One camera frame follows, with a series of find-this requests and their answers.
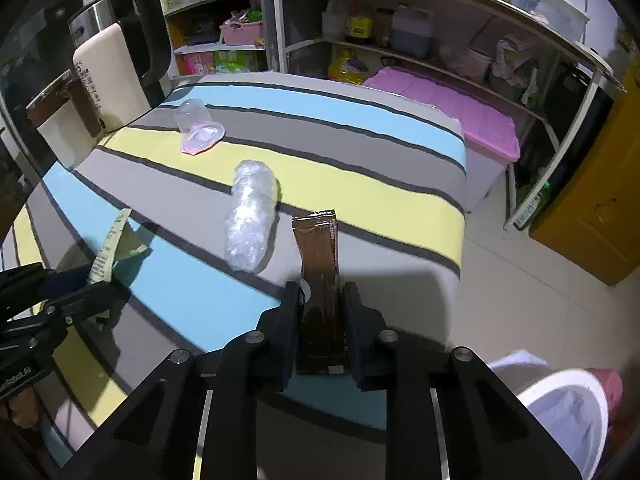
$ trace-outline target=plastic bag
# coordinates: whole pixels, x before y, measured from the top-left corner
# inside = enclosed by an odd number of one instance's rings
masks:
[[[225,260],[233,270],[254,272],[267,251],[278,187],[273,171],[258,160],[236,167],[232,209],[226,218]]]

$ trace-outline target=gray stripe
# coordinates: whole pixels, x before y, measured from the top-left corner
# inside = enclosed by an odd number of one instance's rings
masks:
[[[95,150],[78,171],[164,229],[224,258],[222,226],[231,207],[229,195],[101,150]],[[300,276],[291,220],[290,215],[278,213],[273,251],[258,274],[278,286]],[[455,272],[344,232],[338,234],[338,253],[341,277],[356,279],[363,301],[379,309],[387,323],[446,340],[446,312],[458,288]]]
[[[376,135],[257,111],[217,108],[209,109],[209,113],[213,120],[224,125],[225,135],[229,138],[274,144],[308,154],[305,158],[311,160],[328,158],[341,169],[358,171],[362,168],[360,173],[392,186],[418,192],[437,190],[457,204],[463,201],[465,173],[462,168],[425,150]],[[178,130],[175,109],[156,108],[132,126]]]
[[[267,84],[267,85],[279,85],[292,88],[300,88],[302,90],[311,90],[318,92],[325,92],[332,94],[334,97],[351,98],[359,101],[365,101],[370,104],[380,104],[384,107],[392,108],[393,110],[405,114],[411,114],[423,120],[429,121],[434,124],[438,124],[447,130],[451,130],[461,139],[464,138],[462,133],[462,127],[460,122],[456,119],[449,117],[447,114],[438,110],[437,108],[413,101],[403,96],[396,94],[390,94],[383,92],[382,90],[374,90],[358,85],[352,85],[348,83],[338,83],[326,79],[315,79],[312,77],[297,76],[291,74],[281,74],[277,72],[253,72],[253,73],[241,73],[241,74],[211,74],[206,75],[198,79],[198,82],[193,85],[206,83],[231,83],[231,84]],[[189,83],[178,86],[172,95],[172,99],[178,98],[180,88],[186,86],[185,90],[188,90]]]
[[[78,450],[94,432],[85,418],[87,415],[69,399],[64,385],[55,372],[39,381],[35,389],[60,433],[73,449]]]
[[[63,224],[42,185],[36,187],[31,197],[29,207],[34,231],[51,267],[66,270],[88,263],[89,259]],[[149,324],[130,301],[122,306],[119,313],[114,311],[112,309],[111,316],[117,319],[117,323],[113,330],[98,331],[89,323],[84,323],[82,328],[99,352],[96,357],[105,361],[111,369],[109,371],[118,375],[128,386],[124,389],[130,391],[177,345]]]
[[[18,259],[15,254],[14,226],[9,228],[9,232],[2,243],[2,263],[5,269],[13,269],[18,266]]]

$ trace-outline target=pink lid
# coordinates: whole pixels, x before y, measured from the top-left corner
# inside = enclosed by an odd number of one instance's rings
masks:
[[[364,86],[433,105],[460,121],[465,141],[482,146],[511,162],[520,158],[513,119],[472,97],[395,67],[379,70],[364,82]]]

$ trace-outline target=yellow stripe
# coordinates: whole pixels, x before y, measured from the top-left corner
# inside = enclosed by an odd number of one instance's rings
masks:
[[[14,232],[20,264],[41,262],[42,256],[25,207],[15,219]],[[53,358],[74,396],[97,426],[127,397],[100,366],[75,328],[67,331],[65,340],[53,352]]]
[[[178,132],[123,128],[105,144],[227,185],[232,184],[234,168],[242,160],[261,160],[278,179],[284,203],[310,211],[335,209],[338,219],[347,224],[461,263],[465,218],[438,196],[398,189],[353,171],[253,146],[220,142],[197,156],[185,155],[180,152],[180,136]]]
[[[202,457],[196,455],[196,460],[193,463],[193,480],[200,480],[200,468],[202,467]]]
[[[29,213],[27,213],[27,207],[22,206],[18,216],[14,221],[14,236],[15,245],[19,247],[18,262],[21,266],[35,264],[42,261],[40,257],[40,250],[36,239],[31,231],[31,221],[29,220]],[[33,305],[34,313],[39,313],[42,310],[44,301],[41,301],[37,305]]]

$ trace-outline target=wooden cabinet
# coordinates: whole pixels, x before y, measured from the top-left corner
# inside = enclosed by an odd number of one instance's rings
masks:
[[[640,264],[640,62],[580,168],[530,236],[607,285]]]

